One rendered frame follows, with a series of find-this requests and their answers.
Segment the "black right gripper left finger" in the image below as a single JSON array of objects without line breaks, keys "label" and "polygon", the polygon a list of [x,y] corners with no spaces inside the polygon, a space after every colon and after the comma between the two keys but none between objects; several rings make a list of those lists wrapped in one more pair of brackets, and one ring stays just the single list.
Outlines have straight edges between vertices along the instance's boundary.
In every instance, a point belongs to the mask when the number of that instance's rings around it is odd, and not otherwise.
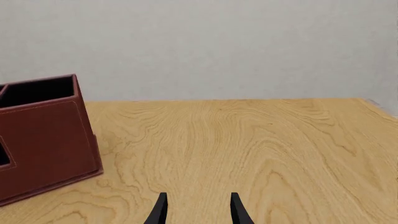
[{"label": "black right gripper left finger", "polygon": [[167,219],[167,194],[161,192],[144,224],[165,224]]}]

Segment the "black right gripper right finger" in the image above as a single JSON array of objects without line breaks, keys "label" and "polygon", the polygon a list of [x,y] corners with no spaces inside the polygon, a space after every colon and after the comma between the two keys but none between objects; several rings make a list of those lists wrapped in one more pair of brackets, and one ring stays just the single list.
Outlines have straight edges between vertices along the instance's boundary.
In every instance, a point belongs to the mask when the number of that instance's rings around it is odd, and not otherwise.
[{"label": "black right gripper right finger", "polygon": [[236,192],[231,193],[230,210],[233,224],[254,224]]}]

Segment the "red-brown desk caddy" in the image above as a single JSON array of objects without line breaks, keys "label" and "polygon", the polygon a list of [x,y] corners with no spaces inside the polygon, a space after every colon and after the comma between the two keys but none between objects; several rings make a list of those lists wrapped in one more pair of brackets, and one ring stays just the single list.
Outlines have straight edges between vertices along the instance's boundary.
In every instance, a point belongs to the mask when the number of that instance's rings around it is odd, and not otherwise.
[{"label": "red-brown desk caddy", "polygon": [[102,173],[76,75],[0,85],[0,207]]}]

